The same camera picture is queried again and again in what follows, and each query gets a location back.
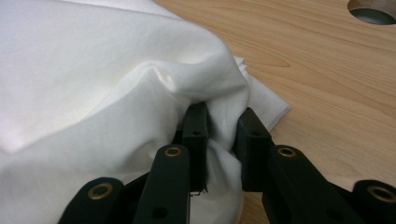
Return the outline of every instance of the table hole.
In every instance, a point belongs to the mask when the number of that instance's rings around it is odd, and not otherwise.
[[[396,6],[394,6],[394,3],[394,0],[350,0],[347,9],[352,16],[360,21],[376,25],[392,25],[396,24]]]

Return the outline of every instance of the white cloth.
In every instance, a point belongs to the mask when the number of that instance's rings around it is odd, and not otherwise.
[[[86,182],[144,174],[202,101],[209,192],[191,199],[191,223],[235,223],[236,121],[250,105],[271,129],[288,105],[151,1],[73,2],[0,2],[0,223],[56,223]]]

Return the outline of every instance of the crumpled white towel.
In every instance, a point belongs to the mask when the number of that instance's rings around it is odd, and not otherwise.
[[[86,182],[144,174],[202,101],[209,192],[191,199],[191,223],[235,223],[236,121],[250,105],[271,129],[288,105],[151,1],[73,2],[0,2],[0,223],[56,223]]]

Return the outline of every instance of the wood grain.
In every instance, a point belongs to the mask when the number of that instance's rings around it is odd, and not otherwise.
[[[218,35],[291,105],[272,131],[334,184],[396,186],[396,26],[353,18],[347,0],[157,0]],[[246,193],[240,223],[267,223]]]

